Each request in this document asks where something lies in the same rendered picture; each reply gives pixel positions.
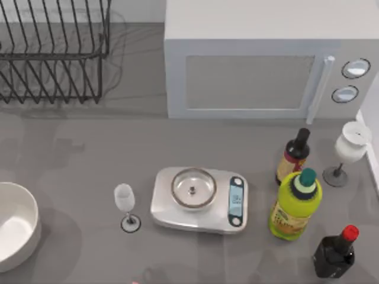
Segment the black bottle with red cap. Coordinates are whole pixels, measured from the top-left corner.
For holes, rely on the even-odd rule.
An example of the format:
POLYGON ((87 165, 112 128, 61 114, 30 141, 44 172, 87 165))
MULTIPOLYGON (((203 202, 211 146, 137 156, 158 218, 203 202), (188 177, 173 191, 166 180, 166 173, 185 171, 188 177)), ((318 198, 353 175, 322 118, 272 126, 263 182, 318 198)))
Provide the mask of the black bottle with red cap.
POLYGON ((353 243, 358 236, 358 227, 347 225, 339 235, 322 238, 313 254, 317 277, 322 279, 342 277, 355 263, 353 243))

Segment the silver kitchen scale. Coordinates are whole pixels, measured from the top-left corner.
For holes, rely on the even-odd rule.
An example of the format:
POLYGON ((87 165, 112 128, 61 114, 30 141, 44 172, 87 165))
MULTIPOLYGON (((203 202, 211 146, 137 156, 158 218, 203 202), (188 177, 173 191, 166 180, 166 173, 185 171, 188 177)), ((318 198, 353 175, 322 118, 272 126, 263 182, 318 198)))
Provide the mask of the silver kitchen scale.
POLYGON ((248 221, 247 180, 225 170, 166 167, 155 178, 150 213, 160 225, 237 234, 248 221))

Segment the pale microwave oven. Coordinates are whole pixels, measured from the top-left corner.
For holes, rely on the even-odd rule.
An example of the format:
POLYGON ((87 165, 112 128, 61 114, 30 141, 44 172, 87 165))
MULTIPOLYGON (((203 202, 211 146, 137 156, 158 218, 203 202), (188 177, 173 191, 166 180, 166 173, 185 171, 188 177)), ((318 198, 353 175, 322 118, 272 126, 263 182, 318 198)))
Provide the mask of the pale microwave oven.
POLYGON ((334 56, 315 119, 350 119, 379 75, 379 0, 167 0, 164 53, 169 118, 306 120, 334 56), (357 59, 369 72, 345 78, 357 59))

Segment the yellow-green bottle with green cap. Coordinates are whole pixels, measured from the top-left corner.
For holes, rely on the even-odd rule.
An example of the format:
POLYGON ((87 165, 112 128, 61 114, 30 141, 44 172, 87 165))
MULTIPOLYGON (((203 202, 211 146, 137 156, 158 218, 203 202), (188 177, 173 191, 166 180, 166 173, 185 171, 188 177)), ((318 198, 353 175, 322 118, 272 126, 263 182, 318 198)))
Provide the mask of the yellow-green bottle with green cap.
POLYGON ((286 176, 270 210, 268 225, 271 233, 287 241, 298 239, 323 197, 317 173, 311 168, 286 176))

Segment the microwave knob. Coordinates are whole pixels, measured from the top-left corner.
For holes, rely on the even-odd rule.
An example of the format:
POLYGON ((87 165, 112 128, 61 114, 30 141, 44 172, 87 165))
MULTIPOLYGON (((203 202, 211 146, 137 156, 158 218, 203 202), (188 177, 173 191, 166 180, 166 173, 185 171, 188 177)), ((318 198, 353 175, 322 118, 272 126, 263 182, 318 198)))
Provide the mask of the microwave knob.
POLYGON ((358 79, 366 75, 371 68, 367 59, 357 59, 346 62, 342 68, 342 75, 347 79, 358 79))
POLYGON ((332 93, 332 100, 338 104, 345 104, 353 101, 359 94, 359 90, 355 86, 346 86, 336 89, 332 93))

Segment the dark bottle with black cap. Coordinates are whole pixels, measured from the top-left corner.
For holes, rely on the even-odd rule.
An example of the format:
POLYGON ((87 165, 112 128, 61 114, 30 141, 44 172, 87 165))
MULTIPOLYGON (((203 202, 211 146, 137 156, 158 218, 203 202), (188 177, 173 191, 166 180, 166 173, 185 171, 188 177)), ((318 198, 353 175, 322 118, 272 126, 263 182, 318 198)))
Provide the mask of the dark bottle with black cap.
POLYGON ((307 144, 309 136, 310 130, 301 128, 296 138, 286 144, 284 154, 275 173, 277 184, 280 185, 282 180, 289 174, 301 171, 310 154, 310 147, 307 144))

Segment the large white goblet glass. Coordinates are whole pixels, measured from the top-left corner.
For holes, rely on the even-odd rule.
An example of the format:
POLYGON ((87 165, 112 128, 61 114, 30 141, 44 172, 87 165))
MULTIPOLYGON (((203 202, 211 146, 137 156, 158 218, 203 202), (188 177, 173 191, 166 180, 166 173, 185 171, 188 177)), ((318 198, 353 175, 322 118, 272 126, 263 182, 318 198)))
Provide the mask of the large white goblet glass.
POLYGON ((344 187, 348 182, 348 174, 343 166, 361 160, 371 140, 371 130, 367 126, 359 121, 347 122, 335 143, 339 164, 323 171, 324 181, 335 188, 344 187))

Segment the small clear wine glass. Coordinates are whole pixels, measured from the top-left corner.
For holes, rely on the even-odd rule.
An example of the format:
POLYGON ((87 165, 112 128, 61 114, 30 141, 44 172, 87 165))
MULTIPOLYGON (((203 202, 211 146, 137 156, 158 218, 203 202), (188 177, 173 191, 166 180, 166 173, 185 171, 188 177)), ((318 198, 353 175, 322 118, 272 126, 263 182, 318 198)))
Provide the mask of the small clear wine glass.
POLYGON ((135 233, 141 227, 141 219, 132 213, 136 204, 134 192, 130 185, 121 183, 114 189, 116 207, 124 214, 121 220, 121 229, 126 233, 135 233))

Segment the white bowl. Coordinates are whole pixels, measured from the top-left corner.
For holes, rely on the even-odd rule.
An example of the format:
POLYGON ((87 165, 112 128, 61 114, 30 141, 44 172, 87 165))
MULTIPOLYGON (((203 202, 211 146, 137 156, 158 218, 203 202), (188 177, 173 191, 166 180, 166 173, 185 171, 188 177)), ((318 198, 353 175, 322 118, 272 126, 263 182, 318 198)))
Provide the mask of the white bowl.
POLYGON ((0 182, 0 273, 24 263, 41 238, 37 201, 25 187, 0 182))

